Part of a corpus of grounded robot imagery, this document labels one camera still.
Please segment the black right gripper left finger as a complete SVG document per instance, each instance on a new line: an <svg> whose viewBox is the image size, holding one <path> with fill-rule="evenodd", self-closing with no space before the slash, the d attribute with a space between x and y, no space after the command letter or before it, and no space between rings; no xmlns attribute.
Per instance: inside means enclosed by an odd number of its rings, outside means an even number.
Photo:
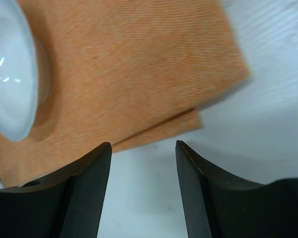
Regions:
<svg viewBox="0 0 298 238"><path fill-rule="evenodd" d="M111 157L104 142L48 175L0 189L0 238L97 237Z"/></svg>

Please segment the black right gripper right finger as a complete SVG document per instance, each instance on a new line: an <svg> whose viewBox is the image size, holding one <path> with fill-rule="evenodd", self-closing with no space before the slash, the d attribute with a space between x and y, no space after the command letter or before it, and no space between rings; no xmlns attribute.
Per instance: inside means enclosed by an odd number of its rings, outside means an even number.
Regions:
<svg viewBox="0 0 298 238"><path fill-rule="evenodd" d="M190 238L298 238L298 178L264 185L211 163L183 141L176 164Z"/></svg>

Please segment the orange cloth placemat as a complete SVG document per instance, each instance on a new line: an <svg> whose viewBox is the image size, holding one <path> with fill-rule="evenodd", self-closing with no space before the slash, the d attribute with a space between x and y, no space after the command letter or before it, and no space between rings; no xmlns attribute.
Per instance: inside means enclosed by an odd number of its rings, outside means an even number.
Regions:
<svg viewBox="0 0 298 238"><path fill-rule="evenodd" d="M16 0L44 46L51 87L29 134L0 133L4 186L36 179L98 144L135 146L186 128L198 105L249 74L216 0Z"/></svg>

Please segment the white paper bowl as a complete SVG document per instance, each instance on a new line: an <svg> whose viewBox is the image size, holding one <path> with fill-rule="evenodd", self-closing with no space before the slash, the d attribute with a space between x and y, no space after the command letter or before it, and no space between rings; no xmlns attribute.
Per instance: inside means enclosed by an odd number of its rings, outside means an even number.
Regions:
<svg viewBox="0 0 298 238"><path fill-rule="evenodd" d="M39 105L51 87L43 44L14 0L0 0L0 133L21 141L30 132Z"/></svg>

